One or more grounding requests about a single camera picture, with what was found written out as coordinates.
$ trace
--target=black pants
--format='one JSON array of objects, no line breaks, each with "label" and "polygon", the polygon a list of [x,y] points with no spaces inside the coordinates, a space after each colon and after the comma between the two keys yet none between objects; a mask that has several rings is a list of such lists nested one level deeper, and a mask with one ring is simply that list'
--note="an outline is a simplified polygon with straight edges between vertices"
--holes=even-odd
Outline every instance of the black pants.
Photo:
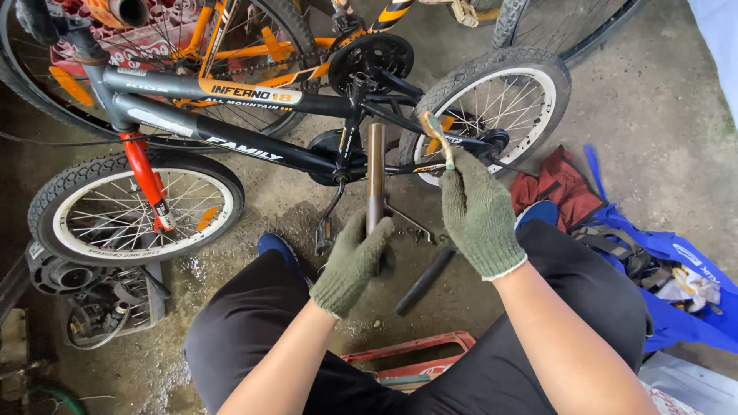
[{"label": "black pants", "polygon": [[[517,238],[556,293],[637,371],[647,311],[636,286],[599,255],[542,221],[523,225]],[[303,279],[291,274],[274,250],[213,296],[184,343],[195,386],[211,414],[308,299]],[[321,415],[555,413],[507,315],[446,373],[410,395],[380,386],[327,352],[305,408],[305,414]]]}]

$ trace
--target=hand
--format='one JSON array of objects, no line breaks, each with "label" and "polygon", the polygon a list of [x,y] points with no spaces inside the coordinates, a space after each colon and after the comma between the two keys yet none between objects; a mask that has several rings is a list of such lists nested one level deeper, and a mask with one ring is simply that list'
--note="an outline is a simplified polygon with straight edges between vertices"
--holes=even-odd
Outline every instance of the hand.
[{"label": "hand", "polygon": [[392,219],[384,218],[366,236],[365,211],[348,220],[338,234],[328,265],[310,296],[315,304],[336,318],[347,318],[356,305],[369,279],[379,268],[379,258],[395,231]]},{"label": "hand", "polygon": [[503,277],[528,259],[515,239],[510,192],[467,151],[454,148],[454,163],[441,177],[446,230],[484,281]]}]

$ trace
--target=front wheel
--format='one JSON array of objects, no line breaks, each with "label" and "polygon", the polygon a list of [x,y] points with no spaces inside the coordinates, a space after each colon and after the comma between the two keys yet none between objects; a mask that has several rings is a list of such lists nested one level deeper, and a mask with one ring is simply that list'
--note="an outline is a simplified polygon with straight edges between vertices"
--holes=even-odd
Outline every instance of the front wheel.
[{"label": "front wheel", "polygon": [[[514,167],[543,144],[564,115],[570,93],[571,77],[559,57],[514,47],[489,52],[449,73],[422,97],[413,117],[430,111],[444,131],[479,140],[492,137],[492,130],[506,131],[506,142],[476,154],[495,174],[501,167],[491,164],[493,157]],[[400,138],[399,157],[403,165],[444,159],[437,140],[408,130]],[[419,177],[437,186],[440,174]]]},{"label": "front wheel", "polygon": [[36,194],[28,228],[41,246],[82,264],[127,267],[194,251],[222,235],[244,208],[244,188],[215,160],[179,151],[149,151],[177,226],[153,231],[154,212],[125,153],[82,162]]}]

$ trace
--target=white rim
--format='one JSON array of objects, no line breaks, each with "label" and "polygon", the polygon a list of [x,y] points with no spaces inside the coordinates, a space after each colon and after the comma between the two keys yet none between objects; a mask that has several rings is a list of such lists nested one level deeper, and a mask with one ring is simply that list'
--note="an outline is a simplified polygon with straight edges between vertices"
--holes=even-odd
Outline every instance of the white rim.
[{"label": "white rim", "polygon": [[[66,221],[70,213],[72,214],[75,213],[74,211],[72,211],[72,207],[75,205],[75,203],[78,200],[80,200],[83,196],[85,196],[89,191],[95,188],[98,188],[101,185],[104,185],[106,183],[114,182],[115,180],[123,179],[128,176],[133,176],[132,171],[126,171],[123,173],[113,174],[112,176],[108,176],[103,179],[96,180],[94,182],[87,183],[82,188],[78,189],[72,195],[70,195],[65,200],[63,200],[59,208],[54,213],[53,230],[54,230],[54,234],[56,235],[57,239],[59,239],[59,241],[65,247],[69,248],[70,250],[73,250],[76,253],[80,253],[82,255],[92,257],[92,258],[104,258],[104,259],[148,258],[148,257],[153,257],[153,256],[158,256],[158,255],[165,255],[165,254],[172,253],[178,250],[182,250],[186,247],[189,247],[197,243],[198,241],[201,241],[204,238],[207,238],[208,236],[212,235],[215,231],[220,229],[225,224],[225,222],[228,220],[228,218],[231,216],[231,214],[233,213],[233,195],[228,190],[228,187],[223,182],[217,180],[215,177],[209,176],[199,171],[186,170],[182,168],[154,168],[152,170],[158,173],[187,174],[188,176],[193,176],[193,177],[196,177],[197,179],[203,179],[207,181],[208,183],[210,183],[211,185],[213,185],[215,188],[217,188],[220,191],[221,193],[220,197],[224,199],[221,212],[211,221],[211,223],[208,224],[208,226],[205,229],[203,229],[203,231],[195,235],[188,236],[186,239],[179,239],[178,241],[173,241],[172,239],[168,238],[170,241],[173,241],[173,242],[167,241],[167,243],[163,245],[154,244],[155,246],[145,248],[145,249],[136,249],[136,250],[106,249],[106,248],[97,247],[91,244],[87,244],[86,242],[77,239],[77,237],[74,236],[72,232],[70,231],[70,229],[67,227],[67,221]],[[172,209],[171,207],[170,209],[175,214],[175,217],[177,217],[178,215],[175,212],[176,209],[175,208]],[[136,225],[136,226],[139,229],[141,229],[141,228],[146,228],[147,227],[146,225],[147,224],[144,224],[142,222],[140,226],[139,225]],[[140,233],[140,234],[138,234],[138,231],[137,231],[136,235],[139,235],[139,236],[149,235],[149,239],[152,241],[156,241],[156,239],[159,238],[157,236],[156,239],[151,239],[151,237],[154,236],[154,233],[151,232],[151,230],[144,231],[143,233]],[[135,244],[135,241],[139,238],[139,236],[134,237],[133,239],[134,244]]]},{"label": "white rim", "polygon": [[[490,75],[487,75],[484,78],[481,78],[477,80],[474,83],[471,83],[466,88],[462,89],[448,99],[436,112],[435,116],[440,117],[441,114],[456,100],[461,98],[462,95],[466,94],[470,89],[475,88],[477,85],[480,85],[481,83],[484,83],[488,80],[499,78],[503,76],[525,76],[529,78],[533,78],[542,88],[544,92],[543,96],[543,111],[541,111],[540,115],[540,121],[538,123],[535,123],[531,130],[529,131],[528,135],[524,137],[523,140],[520,141],[519,144],[515,145],[514,148],[511,149],[511,151],[505,155],[504,157],[500,158],[501,162],[504,162],[505,164],[510,164],[511,162],[515,161],[518,157],[523,155],[540,137],[543,130],[545,130],[546,126],[548,125],[549,120],[551,119],[551,114],[554,112],[554,109],[556,107],[556,87],[554,86],[554,80],[551,79],[548,75],[546,75],[545,72],[540,71],[538,69],[533,68],[510,68],[510,69],[503,69],[501,71],[492,73]],[[425,142],[425,136],[421,135],[418,138],[418,142],[415,144],[415,153],[413,154],[413,161],[418,164],[422,162],[422,157],[424,156],[423,153],[423,147]],[[501,167],[496,165],[490,165],[488,168],[489,172],[491,174],[494,174],[498,172]],[[431,185],[438,186],[438,177],[433,176],[432,174],[428,173],[420,173],[419,176],[427,183],[430,183]]]}]

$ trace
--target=forearm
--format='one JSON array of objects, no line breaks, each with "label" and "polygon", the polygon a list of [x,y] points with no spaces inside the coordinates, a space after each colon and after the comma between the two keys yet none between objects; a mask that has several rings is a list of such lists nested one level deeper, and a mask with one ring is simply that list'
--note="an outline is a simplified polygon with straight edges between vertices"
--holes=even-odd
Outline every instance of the forearm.
[{"label": "forearm", "polygon": [[301,414],[337,321],[308,301],[218,415]]},{"label": "forearm", "polygon": [[530,263],[492,283],[556,412],[658,413],[628,365]]}]

